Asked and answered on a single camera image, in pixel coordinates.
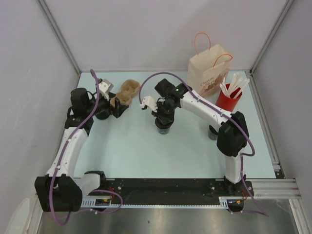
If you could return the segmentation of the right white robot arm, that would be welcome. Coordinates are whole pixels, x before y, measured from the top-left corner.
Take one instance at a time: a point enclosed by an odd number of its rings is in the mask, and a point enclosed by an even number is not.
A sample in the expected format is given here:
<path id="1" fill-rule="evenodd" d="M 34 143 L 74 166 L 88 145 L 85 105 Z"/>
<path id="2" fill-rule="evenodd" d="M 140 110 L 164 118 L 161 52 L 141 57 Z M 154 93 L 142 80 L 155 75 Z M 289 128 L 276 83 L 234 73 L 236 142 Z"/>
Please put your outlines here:
<path id="1" fill-rule="evenodd" d="M 225 191 L 229 195 L 241 192 L 246 178 L 243 172 L 244 149 L 251 145 L 244 115 L 239 111 L 231 113 L 202 99 L 184 82 L 174 86 L 164 78 L 155 86 L 155 90 L 160 98 L 149 101 L 145 107 L 151 108 L 158 131 L 161 134 L 169 132 L 177 108 L 206 120 L 209 130 L 216 137 L 218 150 L 225 156 Z"/>

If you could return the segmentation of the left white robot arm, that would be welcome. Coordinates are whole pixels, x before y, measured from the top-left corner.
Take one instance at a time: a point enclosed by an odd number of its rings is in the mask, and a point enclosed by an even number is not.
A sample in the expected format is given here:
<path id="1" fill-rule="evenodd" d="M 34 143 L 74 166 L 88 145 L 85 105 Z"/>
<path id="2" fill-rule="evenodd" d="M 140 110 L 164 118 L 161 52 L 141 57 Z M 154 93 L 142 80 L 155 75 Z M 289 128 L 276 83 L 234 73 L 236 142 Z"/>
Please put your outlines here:
<path id="1" fill-rule="evenodd" d="M 94 123 L 93 117 L 100 120 L 110 116 L 118 118 L 129 107 L 113 93 L 109 93 L 108 97 L 99 95 L 99 99 L 96 99 L 85 88 L 71 91 L 71 104 L 55 161 L 46 175 L 38 176 L 35 180 L 35 189 L 44 212 L 76 212 L 84 197 L 102 195 L 107 191 L 109 183 L 103 171 L 87 171 L 82 178 L 74 180 L 74 170 Z"/>

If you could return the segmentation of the beige paper takeout bag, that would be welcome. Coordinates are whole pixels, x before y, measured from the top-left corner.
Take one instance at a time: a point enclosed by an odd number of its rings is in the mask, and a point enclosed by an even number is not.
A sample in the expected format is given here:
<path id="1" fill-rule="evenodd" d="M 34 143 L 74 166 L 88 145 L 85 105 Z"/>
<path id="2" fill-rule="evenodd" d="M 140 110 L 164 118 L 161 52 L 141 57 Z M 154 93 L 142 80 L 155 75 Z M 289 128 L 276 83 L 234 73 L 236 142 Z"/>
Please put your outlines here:
<path id="1" fill-rule="evenodd" d="M 220 44 L 211 44 L 200 52 L 194 43 L 196 55 L 189 59 L 187 84 L 200 96 L 206 98 L 220 90 L 220 83 L 227 78 L 233 55 Z"/>

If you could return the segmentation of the single black paper cup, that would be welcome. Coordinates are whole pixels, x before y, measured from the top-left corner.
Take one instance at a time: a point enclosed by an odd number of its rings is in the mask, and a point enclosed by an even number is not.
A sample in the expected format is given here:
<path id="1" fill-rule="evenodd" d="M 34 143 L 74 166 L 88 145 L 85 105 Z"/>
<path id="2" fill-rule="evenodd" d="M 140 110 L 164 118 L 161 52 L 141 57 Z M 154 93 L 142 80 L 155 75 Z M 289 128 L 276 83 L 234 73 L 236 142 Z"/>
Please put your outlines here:
<path id="1" fill-rule="evenodd" d="M 160 122 L 156 121 L 157 130 L 162 135 L 165 135 L 165 134 L 169 133 L 171 125 L 172 124 L 170 124 L 170 123 L 166 124 L 166 125 L 163 125 Z"/>

